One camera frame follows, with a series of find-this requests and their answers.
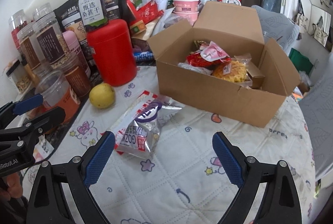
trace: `purple label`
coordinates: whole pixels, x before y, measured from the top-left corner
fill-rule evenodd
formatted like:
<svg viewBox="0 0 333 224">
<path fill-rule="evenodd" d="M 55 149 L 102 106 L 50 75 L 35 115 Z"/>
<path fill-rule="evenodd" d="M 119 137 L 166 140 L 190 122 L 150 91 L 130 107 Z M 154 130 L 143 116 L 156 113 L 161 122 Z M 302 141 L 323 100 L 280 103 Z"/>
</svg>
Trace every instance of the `purple label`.
<svg viewBox="0 0 333 224">
<path fill-rule="evenodd" d="M 157 113 L 161 108 L 162 103 L 159 100 L 154 100 L 144 109 L 144 111 L 139 116 L 137 116 L 135 120 L 140 123 L 154 121 L 157 118 Z"/>
</svg>

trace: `canvas bag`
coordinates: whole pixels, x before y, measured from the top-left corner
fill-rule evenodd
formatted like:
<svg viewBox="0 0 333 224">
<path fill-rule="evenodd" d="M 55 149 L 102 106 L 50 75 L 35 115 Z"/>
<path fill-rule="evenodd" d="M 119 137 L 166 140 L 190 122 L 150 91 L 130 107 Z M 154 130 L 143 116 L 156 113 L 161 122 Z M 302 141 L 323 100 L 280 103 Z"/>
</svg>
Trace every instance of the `canvas bag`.
<svg viewBox="0 0 333 224">
<path fill-rule="evenodd" d="M 312 24 L 313 25 L 313 30 L 314 30 L 314 35 L 313 37 L 321 43 L 323 46 L 326 45 L 328 34 L 324 31 L 324 22 L 323 22 L 323 17 L 321 16 L 319 19 L 319 22 L 317 24 Z"/>
<path fill-rule="evenodd" d="M 299 26 L 299 33 L 306 33 L 308 31 L 307 21 L 308 18 L 304 15 L 302 1 L 298 0 L 298 14 L 296 15 L 295 23 Z"/>
</svg>

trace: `black package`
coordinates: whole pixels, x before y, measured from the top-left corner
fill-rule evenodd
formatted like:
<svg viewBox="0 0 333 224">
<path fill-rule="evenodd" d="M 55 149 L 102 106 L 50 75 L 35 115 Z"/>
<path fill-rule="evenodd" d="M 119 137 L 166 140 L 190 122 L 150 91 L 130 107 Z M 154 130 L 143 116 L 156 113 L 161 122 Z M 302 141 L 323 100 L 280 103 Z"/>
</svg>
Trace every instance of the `black package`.
<svg viewBox="0 0 333 224">
<path fill-rule="evenodd" d="M 128 24 L 133 20 L 133 16 L 127 6 L 126 0 L 104 0 L 108 19 L 124 19 Z"/>
<path fill-rule="evenodd" d="M 96 65 L 91 55 L 90 47 L 88 46 L 86 31 L 82 23 L 77 0 L 68 0 L 58 9 L 55 9 L 54 13 L 63 32 L 66 30 L 75 32 L 90 68 Z"/>
</svg>

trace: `gray chair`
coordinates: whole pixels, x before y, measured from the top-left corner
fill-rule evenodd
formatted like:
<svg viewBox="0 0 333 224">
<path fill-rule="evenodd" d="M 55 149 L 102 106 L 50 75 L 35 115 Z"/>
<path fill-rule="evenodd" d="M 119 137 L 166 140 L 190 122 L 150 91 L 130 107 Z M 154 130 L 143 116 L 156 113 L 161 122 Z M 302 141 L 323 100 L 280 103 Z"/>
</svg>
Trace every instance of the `gray chair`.
<svg viewBox="0 0 333 224">
<path fill-rule="evenodd" d="M 291 47 L 297 40 L 299 26 L 281 13 L 270 12 L 257 5 L 252 8 L 257 10 L 262 31 L 268 32 L 289 55 Z"/>
<path fill-rule="evenodd" d="M 299 106 L 308 126 L 319 180 L 333 168 L 333 54 L 323 76 Z"/>
</svg>

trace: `human hand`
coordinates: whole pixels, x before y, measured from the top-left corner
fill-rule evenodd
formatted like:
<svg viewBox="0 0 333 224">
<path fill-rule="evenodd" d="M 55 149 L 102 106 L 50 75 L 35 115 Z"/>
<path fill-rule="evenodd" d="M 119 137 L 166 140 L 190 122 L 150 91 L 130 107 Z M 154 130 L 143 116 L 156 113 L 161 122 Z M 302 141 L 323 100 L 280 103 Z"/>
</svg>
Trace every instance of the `human hand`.
<svg viewBox="0 0 333 224">
<path fill-rule="evenodd" d="M 7 190 L 3 190 L 0 188 L 0 196 L 4 197 L 6 200 L 10 200 L 11 198 L 21 198 L 23 195 L 23 188 L 20 184 L 20 177 L 17 172 L 8 175 L 6 178 L 6 183 L 8 185 Z"/>
</svg>

